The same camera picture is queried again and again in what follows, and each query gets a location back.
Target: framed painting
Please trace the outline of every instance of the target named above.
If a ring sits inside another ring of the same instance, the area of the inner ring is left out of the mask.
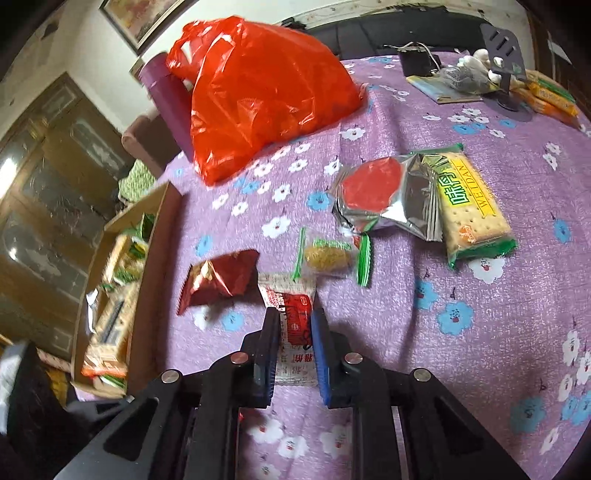
[[[99,9],[137,55],[196,0],[104,0]]]

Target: book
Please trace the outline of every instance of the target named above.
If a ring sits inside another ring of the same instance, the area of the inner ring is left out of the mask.
[[[480,95],[454,90],[439,77],[417,77],[416,75],[411,75],[407,77],[407,82],[440,105],[443,103],[467,103],[482,100]]]

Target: bed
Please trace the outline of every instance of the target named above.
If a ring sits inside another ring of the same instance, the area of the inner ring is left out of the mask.
[[[159,332],[162,367],[206,369],[264,317],[257,292],[223,303],[206,330],[199,309],[177,316],[191,264],[255,248],[259,272],[291,271],[301,226],[335,228],[326,190],[342,165],[461,142],[518,238],[516,253],[452,271],[443,244],[387,229],[373,235],[370,288],[323,281],[317,297],[356,351],[402,372],[428,368],[532,479],[551,479],[591,414],[589,121],[578,131],[541,115],[515,122],[482,102],[437,105],[406,82],[396,57],[343,64],[369,84],[354,115],[265,149],[219,187],[205,187],[184,154],[159,179],[184,194]],[[317,389],[276,387],[270,408],[244,415],[238,478],[350,477],[350,412],[323,408]]]

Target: cardboard box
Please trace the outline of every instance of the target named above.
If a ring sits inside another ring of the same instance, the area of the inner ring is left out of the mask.
[[[124,229],[137,225],[144,213],[156,216],[154,229],[150,238],[146,255],[144,272],[139,279],[140,287],[135,309],[134,325],[129,336],[127,347],[127,393],[137,395],[160,372],[156,366],[156,347],[159,339],[158,312],[163,295],[163,280],[168,258],[174,255],[170,251],[172,229],[176,224],[181,194],[170,182],[162,184],[146,195],[139,202],[121,212],[106,226],[90,263],[86,293],[94,290],[102,282],[102,274],[115,244],[115,239]],[[99,314],[106,304],[106,295],[101,295]],[[93,380],[82,375],[86,347],[89,343],[87,335],[87,304],[80,302],[76,330],[74,332],[74,348],[72,355],[72,384],[85,392],[106,398],[120,397],[115,389],[98,390]]]

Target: red snack wrapper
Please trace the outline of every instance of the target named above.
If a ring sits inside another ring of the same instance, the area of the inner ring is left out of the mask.
[[[256,250],[241,250],[192,265],[178,300],[177,315],[190,306],[244,295],[258,257]]]

